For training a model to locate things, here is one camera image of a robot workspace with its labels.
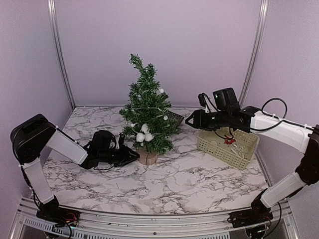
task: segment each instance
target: purple wall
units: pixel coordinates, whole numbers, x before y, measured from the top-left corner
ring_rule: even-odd
[[[245,105],[261,107],[269,98],[288,104],[287,118],[319,123],[319,2],[270,1],[262,48]],[[283,115],[283,107],[268,112]],[[298,166],[302,154],[286,145],[261,138],[259,150],[274,182]],[[290,199],[301,238],[318,238],[319,184],[304,188]]]
[[[63,125],[71,113],[46,1],[0,1],[0,235],[7,238],[26,192],[11,130],[37,113]]]
[[[240,94],[256,33],[258,0],[57,0],[77,105],[122,105],[137,79],[130,53],[158,69],[174,105],[232,86]]]

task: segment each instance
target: white pom-pom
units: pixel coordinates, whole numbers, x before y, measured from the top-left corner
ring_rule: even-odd
[[[145,141],[146,142],[150,142],[152,139],[154,138],[154,136],[150,133],[145,134]]]
[[[144,133],[148,133],[149,132],[149,127],[148,125],[145,123],[144,125],[142,125],[141,131]]]
[[[138,133],[138,134],[136,135],[136,141],[137,141],[137,142],[143,142],[144,139],[145,139],[145,134],[143,134],[143,133]]]

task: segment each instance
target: white marble table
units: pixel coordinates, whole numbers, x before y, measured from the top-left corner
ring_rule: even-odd
[[[85,145],[94,132],[106,129],[118,135],[124,124],[120,108],[76,108],[64,131]],[[187,116],[194,109],[173,108]],[[174,151],[160,156],[152,166],[133,162],[108,172],[85,170],[56,152],[44,173],[60,204],[82,209],[133,214],[196,214],[238,209],[266,187],[254,159],[246,170],[196,150],[199,130],[184,123],[172,136]],[[108,167],[100,164],[99,168]]]

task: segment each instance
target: beige basket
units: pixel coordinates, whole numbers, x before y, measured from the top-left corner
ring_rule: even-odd
[[[217,130],[217,133],[223,137],[224,135],[230,136],[229,128],[227,127]],[[235,154],[231,150],[233,145],[225,144],[224,139],[218,137],[214,132],[210,131],[202,131],[199,134],[197,148],[234,166],[235,168],[244,170],[249,162],[254,158],[259,143],[259,137],[239,129],[233,132],[233,135],[236,143],[238,143],[240,146],[245,146],[244,149],[247,152],[245,154],[245,158]]]

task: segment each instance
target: pine branch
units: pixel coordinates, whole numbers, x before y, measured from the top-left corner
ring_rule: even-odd
[[[125,126],[123,133],[135,137],[146,123],[149,132],[154,136],[153,140],[144,141],[143,145],[135,142],[134,146],[145,147],[148,152],[163,154],[173,149],[169,136],[177,133],[174,121],[165,118],[171,103],[166,93],[158,93],[160,82],[154,79],[157,70],[153,64],[144,67],[142,59],[135,54],[131,54],[129,63],[139,71],[140,77],[137,82],[130,85],[130,102],[120,110],[120,114],[127,122],[135,124]]]

